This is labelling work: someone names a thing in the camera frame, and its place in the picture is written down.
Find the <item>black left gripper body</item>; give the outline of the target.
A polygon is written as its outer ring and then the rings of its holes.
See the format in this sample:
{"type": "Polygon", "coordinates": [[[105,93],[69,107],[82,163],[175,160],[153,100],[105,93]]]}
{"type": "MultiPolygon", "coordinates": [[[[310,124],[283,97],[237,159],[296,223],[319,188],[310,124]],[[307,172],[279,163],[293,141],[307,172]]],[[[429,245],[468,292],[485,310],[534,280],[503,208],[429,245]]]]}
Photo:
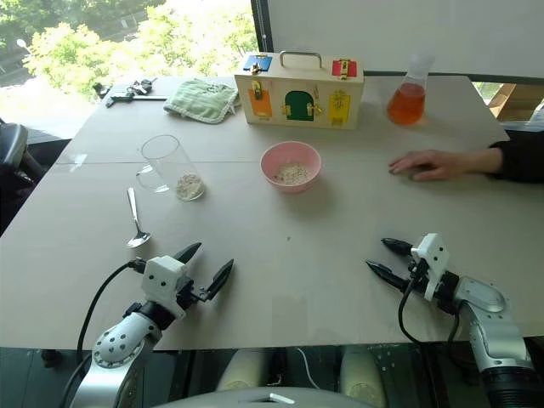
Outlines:
{"type": "Polygon", "coordinates": [[[193,304],[199,302],[200,296],[194,290],[194,280],[188,276],[183,276],[178,282],[176,302],[182,309],[188,309],[193,304]]]}

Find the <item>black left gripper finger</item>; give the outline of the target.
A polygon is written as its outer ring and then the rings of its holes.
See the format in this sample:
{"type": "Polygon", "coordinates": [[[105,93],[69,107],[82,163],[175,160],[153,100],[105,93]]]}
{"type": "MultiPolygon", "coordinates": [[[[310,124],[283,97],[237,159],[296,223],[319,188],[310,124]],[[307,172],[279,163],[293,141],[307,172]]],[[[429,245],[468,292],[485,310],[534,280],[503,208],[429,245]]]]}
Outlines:
{"type": "Polygon", "coordinates": [[[201,302],[211,301],[215,298],[215,296],[229,279],[230,273],[234,266],[234,261],[234,259],[231,259],[226,264],[224,264],[216,273],[216,275],[212,278],[212,283],[207,288],[200,290],[198,294],[198,299],[201,302]]]}
{"type": "Polygon", "coordinates": [[[193,243],[188,245],[184,249],[177,252],[173,258],[178,260],[180,263],[188,263],[196,254],[198,249],[201,247],[200,242],[193,243]]]}

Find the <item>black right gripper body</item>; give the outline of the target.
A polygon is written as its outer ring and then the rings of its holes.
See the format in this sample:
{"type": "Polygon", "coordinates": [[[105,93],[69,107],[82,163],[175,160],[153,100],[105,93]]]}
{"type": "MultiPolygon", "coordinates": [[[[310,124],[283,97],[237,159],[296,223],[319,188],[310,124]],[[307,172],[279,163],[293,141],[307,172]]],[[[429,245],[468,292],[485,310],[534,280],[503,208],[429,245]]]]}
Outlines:
{"type": "Polygon", "coordinates": [[[423,258],[410,256],[408,269],[410,271],[409,286],[411,291],[424,294],[428,287],[429,265],[427,261],[423,258]]]}

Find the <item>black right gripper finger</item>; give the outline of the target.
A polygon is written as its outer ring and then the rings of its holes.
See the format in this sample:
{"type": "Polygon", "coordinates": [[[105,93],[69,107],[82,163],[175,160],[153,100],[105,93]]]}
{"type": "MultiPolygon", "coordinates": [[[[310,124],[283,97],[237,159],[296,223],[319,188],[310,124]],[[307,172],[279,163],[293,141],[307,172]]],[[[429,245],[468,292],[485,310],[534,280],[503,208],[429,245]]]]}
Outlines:
{"type": "Polygon", "coordinates": [[[404,292],[408,287],[409,281],[407,279],[397,276],[389,267],[383,265],[382,263],[372,260],[366,260],[365,263],[378,278],[396,288],[400,292],[404,292]]]}
{"type": "Polygon", "coordinates": [[[394,238],[382,238],[382,244],[397,255],[411,255],[412,244],[394,238]]]}

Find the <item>person's bare hand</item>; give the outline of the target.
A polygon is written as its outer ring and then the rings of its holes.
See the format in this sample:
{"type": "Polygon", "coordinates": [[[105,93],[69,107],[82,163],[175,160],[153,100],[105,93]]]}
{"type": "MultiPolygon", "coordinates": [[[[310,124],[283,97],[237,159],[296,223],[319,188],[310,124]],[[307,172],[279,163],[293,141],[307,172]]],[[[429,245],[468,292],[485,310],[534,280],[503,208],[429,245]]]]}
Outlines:
{"type": "Polygon", "coordinates": [[[447,152],[442,150],[411,151],[394,161],[388,170],[392,174],[412,172],[416,181],[447,180],[465,174],[496,173],[502,166],[502,152],[497,148],[447,152]]]}

